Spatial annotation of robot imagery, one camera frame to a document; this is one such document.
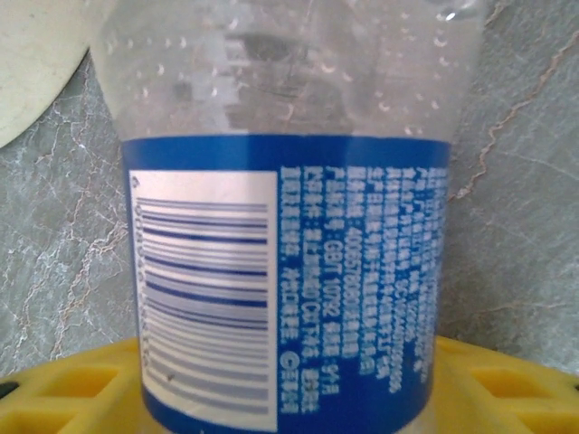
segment blue label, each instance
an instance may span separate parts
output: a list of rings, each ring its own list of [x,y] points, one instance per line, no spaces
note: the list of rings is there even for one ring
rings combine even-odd
[[[424,409],[448,144],[127,142],[143,393],[175,433],[396,432]]]

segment marble surface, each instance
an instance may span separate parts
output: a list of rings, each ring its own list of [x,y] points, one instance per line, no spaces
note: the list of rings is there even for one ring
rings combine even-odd
[[[579,373],[579,3],[496,1],[456,136],[440,333]],[[135,334],[119,142],[86,59],[0,150],[0,375]]]

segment plastic bottle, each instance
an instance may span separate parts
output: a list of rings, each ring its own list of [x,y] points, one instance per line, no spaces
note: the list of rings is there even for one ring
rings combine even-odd
[[[448,142],[483,2],[86,3],[146,432],[434,432]]]

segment white barcode area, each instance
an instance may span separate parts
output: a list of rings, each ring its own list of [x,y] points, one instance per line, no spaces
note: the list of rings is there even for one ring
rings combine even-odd
[[[130,176],[143,383],[196,419],[276,431],[277,175]]]

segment yellow plastic rack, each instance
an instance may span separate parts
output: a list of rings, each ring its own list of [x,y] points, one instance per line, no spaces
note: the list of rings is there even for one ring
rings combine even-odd
[[[2,434],[128,434],[151,423],[131,339],[0,381]],[[438,338],[438,432],[579,434],[579,377]]]

